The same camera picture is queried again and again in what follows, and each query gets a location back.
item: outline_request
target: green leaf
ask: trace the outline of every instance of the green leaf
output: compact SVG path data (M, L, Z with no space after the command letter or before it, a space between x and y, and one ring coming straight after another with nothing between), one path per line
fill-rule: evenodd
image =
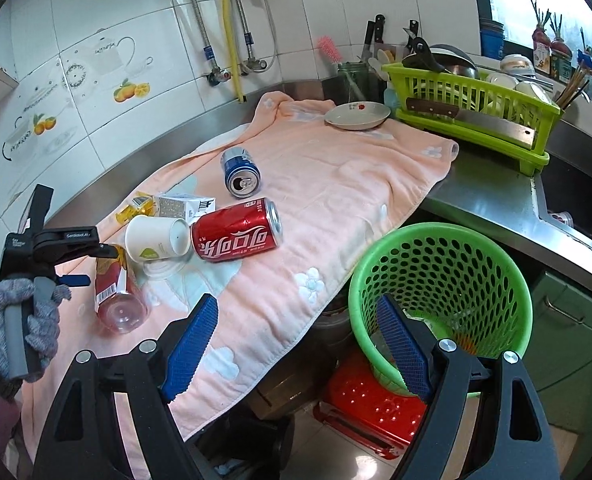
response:
M158 253L156 253L156 251L154 251L153 249L147 247L146 249L143 249L143 251L140 253L140 257L141 258L147 258L148 260L153 260L155 258L160 258L160 256L158 255Z

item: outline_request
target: gloved hand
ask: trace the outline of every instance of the gloved hand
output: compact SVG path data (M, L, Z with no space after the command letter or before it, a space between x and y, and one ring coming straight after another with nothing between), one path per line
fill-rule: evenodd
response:
M31 280L20 278L17 280L3 280L0 282L0 375L9 379L9 360L7 358L7 343L4 338L4 310L7 306L21 303L33 296L34 286ZM60 335L60 313L58 306L62 300L71 299L71 291L66 285L58 285L50 301L39 301L34 308L34 315L29 316L27 326L29 334L25 341L40 356L42 371L27 378L33 383L40 379L49 362L58 351L58 335Z

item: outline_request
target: blue soda can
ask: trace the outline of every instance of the blue soda can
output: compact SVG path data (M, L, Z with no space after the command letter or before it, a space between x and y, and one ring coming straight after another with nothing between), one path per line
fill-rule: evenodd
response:
M224 150L220 166L225 186L236 198L248 198L260 188L260 171L246 149L234 146Z

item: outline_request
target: cabinet handle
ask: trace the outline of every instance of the cabinet handle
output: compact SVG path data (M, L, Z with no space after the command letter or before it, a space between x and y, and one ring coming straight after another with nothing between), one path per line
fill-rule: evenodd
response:
M564 310L560 310L557 306L554 306L551 303L550 298L548 298L547 296L545 296L545 298L543 298L542 301L548 309L553 310L554 312L557 312L559 314L562 314L567 319L569 319L570 321L573 321L577 325L583 325L585 328L588 328L589 330L592 331L592 327L590 327L588 324L585 323L585 317L578 319L577 317L574 317L571 314L568 314Z

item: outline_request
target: green basket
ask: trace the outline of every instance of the green basket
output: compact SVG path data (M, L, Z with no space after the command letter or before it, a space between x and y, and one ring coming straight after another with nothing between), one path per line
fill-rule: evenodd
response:
M527 176L532 176L535 170L541 170L550 161L545 146L551 129L563 113L557 105L478 79L406 68L402 63L383 65L382 69L389 74L400 100L401 108L396 111L396 117L406 123L505 153L519 161L521 173ZM527 126L535 131L534 145L527 150L498 138L488 128L410 111L407 109L408 97L456 105Z
M363 255L349 287L351 328L385 388L410 395L405 381L372 343L376 301L390 293L438 338L472 354L522 357L532 333L532 299L514 261L492 240L465 227L427 222L402 227Z

